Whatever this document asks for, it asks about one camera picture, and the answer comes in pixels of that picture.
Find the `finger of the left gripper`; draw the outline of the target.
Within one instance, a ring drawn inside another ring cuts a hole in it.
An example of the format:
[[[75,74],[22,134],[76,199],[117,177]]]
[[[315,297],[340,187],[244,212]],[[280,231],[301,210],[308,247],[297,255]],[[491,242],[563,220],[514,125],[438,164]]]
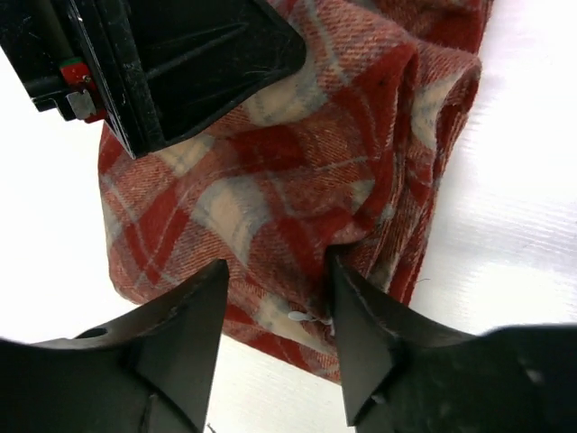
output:
[[[191,138],[304,66],[302,36],[266,1],[98,1],[119,71],[117,137],[132,156]]]

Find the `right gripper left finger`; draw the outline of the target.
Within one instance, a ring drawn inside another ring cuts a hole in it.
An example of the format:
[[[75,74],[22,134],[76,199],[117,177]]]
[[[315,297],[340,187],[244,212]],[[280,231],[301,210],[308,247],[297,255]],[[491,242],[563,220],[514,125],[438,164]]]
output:
[[[224,323],[225,261],[81,335],[1,343],[1,429],[200,432]]]

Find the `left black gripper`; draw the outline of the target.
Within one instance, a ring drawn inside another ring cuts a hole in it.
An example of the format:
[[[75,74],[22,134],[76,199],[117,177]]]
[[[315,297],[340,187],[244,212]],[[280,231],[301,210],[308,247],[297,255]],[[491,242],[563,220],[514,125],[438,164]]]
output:
[[[104,1],[3,1],[1,47],[40,112],[103,120],[135,155],[135,111]]]

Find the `red beige plaid skirt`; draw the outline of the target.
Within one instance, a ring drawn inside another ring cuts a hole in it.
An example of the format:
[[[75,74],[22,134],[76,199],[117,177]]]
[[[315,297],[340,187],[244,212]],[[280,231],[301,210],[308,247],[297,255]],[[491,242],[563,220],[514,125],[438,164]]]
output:
[[[109,275],[144,303],[228,262],[224,332],[340,382],[325,256],[409,303],[440,179],[481,77],[489,1],[277,1],[298,74],[139,160],[109,128],[98,178]]]

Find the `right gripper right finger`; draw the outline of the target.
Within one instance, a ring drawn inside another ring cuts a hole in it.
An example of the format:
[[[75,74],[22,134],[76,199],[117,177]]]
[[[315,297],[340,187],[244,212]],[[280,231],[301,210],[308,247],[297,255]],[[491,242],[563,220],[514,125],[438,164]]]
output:
[[[473,336],[426,318],[328,258],[348,424],[358,432],[576,429],[576,327]]]

